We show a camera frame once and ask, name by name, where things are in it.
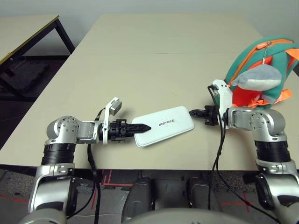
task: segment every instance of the white wall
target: white wall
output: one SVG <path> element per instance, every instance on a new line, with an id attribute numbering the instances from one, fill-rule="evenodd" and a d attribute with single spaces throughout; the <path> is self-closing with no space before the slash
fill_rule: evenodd
<path id="1" fill-rule="evenodd" d="M 0 0 L 0 16 L 60 15 L 76 46 L 102 14 L 172 12 L 239 12 L 263 36 L 288 35 L 299 43 L 299 0 Z M 67 52 L 52 31 L 28 54 Z"/>

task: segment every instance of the teal backpack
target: teal backpack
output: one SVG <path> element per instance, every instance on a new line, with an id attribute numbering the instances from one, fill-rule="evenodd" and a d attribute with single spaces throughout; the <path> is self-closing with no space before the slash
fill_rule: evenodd
<path id="1" fill-rule="evenodd" d="M 233 92 L 233 104 L 267 109 L 277 101 L 288 98 L 290 92 L 283 91 L 283 87 L 290 72 L 297 65 L 298 58 L 299 45 L 287 36 L 270 36 L 251 44 L 237 57 L 224 80 Z M 279 85 L 263 92 L 231 85 L 240 74 L 263 64 L 263 61 L 279 71 L 281 74 Z"/>

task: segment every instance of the desk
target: desk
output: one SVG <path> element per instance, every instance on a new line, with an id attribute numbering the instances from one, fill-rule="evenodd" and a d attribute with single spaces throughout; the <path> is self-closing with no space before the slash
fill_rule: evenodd
<path id="1" fill-rule="evenodd" d="M 184 105 L 212 105 L 206 89 L 224 78 L 230 65 L 261 36 L 238 14 L 108 14 L 101 16 L 32 105 L 0 151 L 0 163 L 39 166 L 48 124 L 64 115 L 92 120 L 113 97 L 122 108 L 116 118 L 132 119 Z M 293 97 L 273 109 L 286 120 L 289 150 L 299 162 L 298 78 L 286 88 Z M 209 170 L 220 141 L 219 127 L 195 120 L 195 128 L 145 148 L 133 138 L 92 147 L 105 169 Z M 220 169 L 255 170 L 252 134 L 229 130 Z M 76 168 L 89 168 L 86 145 L 77 145 Z"/>
<path id="2" fill-rule="evenodd" d="M 5 72 L 13 76 L 14 73 L 8 67 L 53 29 L 56 29 L 67 49 L 72 53 L 75 47 L 58 18 L 58 15 L 0 17 L 0 74 Z M 0 85 L 14 94 L 14 97 L 2 96 L 0 100 L 36 100 L 36 97 L 23 96 L 1 77 Z"/>

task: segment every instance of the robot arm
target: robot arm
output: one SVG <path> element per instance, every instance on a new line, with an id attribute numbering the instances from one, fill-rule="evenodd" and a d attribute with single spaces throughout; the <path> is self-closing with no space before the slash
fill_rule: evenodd
<path id="1" fill-rule="evenodd" d="M 105 107 L 103 123 L 97 117 L 94 121 L 80 121 L 72 116 L 63 116 L 51 122 L 47 128 L 41 166 L 36 170 L 34 186 L 28 205 L 28 212 L 20 223 L 66 223 L 66 216 L 75 212 L 77 204 L 77 179 L 73 176 L 76 144 L 96 144 L 103 141 L 124 141 L 135 133 L 151 128 L 144 124 L 127 124 L 125 119 L 109 122 L 109 115 L 115 115 L 121 108 L 121 101 L 113 98 Z"/>
<path id="2" fill-rule="evenodd" d="M 275 110 L 253 110 L 231 107 L 232 94 L 222 80 L 213 82 L 214 94 L 220 97 L 217 119 L 215 106 L 205 110 L 192 110 L 191 116 L 204 118 L 206 125 L 225 122 L 227 129 L 251 131 L 256 145 L 256 165 L 261 173 L 256 177 L 258 200 L 266 210 L 271 210 L 283 224 L 299 221 L 299 176 L 294 160 L 287 149 L 284 132 L 285 119 Z"/>

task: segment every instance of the metal clip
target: metal clip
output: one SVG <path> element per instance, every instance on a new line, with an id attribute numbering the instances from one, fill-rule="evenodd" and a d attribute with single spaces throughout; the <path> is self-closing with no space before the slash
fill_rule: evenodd
<path id="1" fill-rule="evenodd" d="M 270 46 L 272 44 L 272 42 L 267 42 L 267 45 L 266 45 L 266 47 L 265 47 L 265 50 L 264 50 L 264 52 L 263 52 L 263 63 L 262 64 L 265 64 L 265 60 L 266 60 L 266 55 L 267 55 L 267 49 L 268 49 L 268 47 Z"/>

